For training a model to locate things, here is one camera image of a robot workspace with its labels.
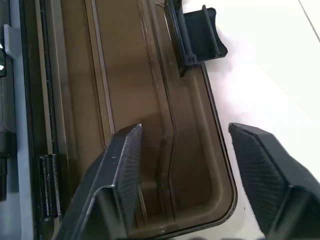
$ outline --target white table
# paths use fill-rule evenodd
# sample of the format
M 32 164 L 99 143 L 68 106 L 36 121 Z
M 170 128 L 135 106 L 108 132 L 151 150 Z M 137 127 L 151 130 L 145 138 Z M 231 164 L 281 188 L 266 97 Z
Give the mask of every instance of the white table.
M 176 237 L 208 240 L 263 237 L 242 187 L 228 126 L 243 123 L 273 133 L 320 180 L 320 42 L 298 0 L 183 0 L 184 12 L 217 11 L 228 48 L 206 67 L 238 189 L 225 223 Z M 320 34 L 320 1 L 301 0 Z

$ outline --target translucent brown plastic tray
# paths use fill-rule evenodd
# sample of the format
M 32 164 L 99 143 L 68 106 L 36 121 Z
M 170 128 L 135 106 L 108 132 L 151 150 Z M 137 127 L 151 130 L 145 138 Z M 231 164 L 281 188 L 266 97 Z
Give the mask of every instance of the translucent brown plastic tray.
M 132 237 L 217 225 L 237 199 L 205 66 L 180 77 L 163 6 L 63 0 L 46 16 L 64 202 L 111 135 L 142 123 Z

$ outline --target white surface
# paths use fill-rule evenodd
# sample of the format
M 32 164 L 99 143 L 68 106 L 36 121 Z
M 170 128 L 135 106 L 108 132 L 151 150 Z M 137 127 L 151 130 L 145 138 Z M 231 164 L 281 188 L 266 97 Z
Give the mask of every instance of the white surface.
M 312 0 L 302 2 L 308 2 L 307 12 L 313 8 Z M 228 126 L 238 122 L 273 133 L 319 180 L 320 43 L 298 0 L 183 0 L 183 9 L 196 11 L 203 4 L 216 9 L 218 33 L 228 48 L 227 57 L 206 66 L 238 203 L 225 223 L 175 239 L 258 239 L 263 234 L 242 187 Z M 319 19 L 316 14 L 311 21 Z

